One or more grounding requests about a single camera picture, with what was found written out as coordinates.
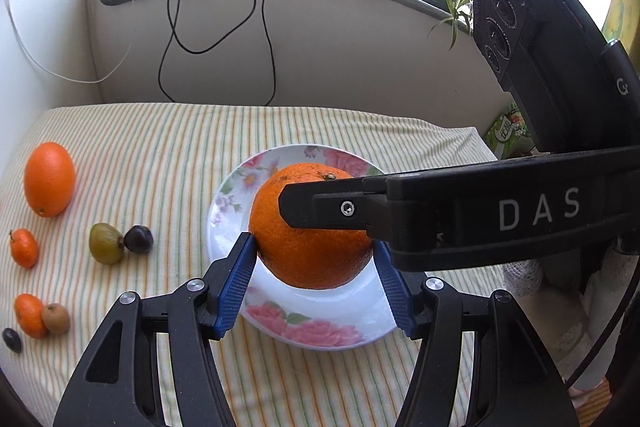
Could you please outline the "white gloved right hand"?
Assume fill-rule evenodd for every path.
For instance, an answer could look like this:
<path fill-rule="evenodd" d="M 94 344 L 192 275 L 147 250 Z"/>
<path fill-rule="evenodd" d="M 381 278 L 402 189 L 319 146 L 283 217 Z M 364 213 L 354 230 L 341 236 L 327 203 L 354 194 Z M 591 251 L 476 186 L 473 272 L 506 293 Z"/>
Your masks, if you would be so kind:
<path fill-rule="evenodd" d="M 579 287 L 575 251 L 503 265 L 506 289 L 518 300 L 563 378 L 578 369 L 622 300 L 639 258 L 610 248 Z"/>

